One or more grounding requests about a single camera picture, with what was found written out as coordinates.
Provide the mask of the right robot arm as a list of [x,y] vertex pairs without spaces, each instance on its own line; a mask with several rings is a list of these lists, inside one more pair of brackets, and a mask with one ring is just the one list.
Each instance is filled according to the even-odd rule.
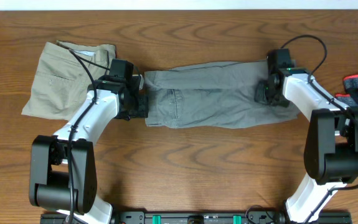
[[306,174],[277,223],[314,223],[339,191],[358,189],[358,110],[338,101],[303,68],[281,68],[261,80],[255,101],[294,104],[308,119]]

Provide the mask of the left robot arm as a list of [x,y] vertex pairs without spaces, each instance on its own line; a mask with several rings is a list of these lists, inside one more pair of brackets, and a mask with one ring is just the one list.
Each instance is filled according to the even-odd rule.
[[112,119],[144,118],[148,98],[134,81],[97,80],[83,105],[51,136],[32,143],[29,201],[59,213],[53,223],[113,223],[113,207],[97,194],[94,147]]

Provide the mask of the grey shorts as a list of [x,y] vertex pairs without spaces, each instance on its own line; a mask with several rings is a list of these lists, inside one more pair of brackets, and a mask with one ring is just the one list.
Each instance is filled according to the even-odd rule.
[[148,71],[149,127],[249,128],[296,119],[299,109],[269,106],[254,100],[257,84],[268,77],[264,60],[210,62]]

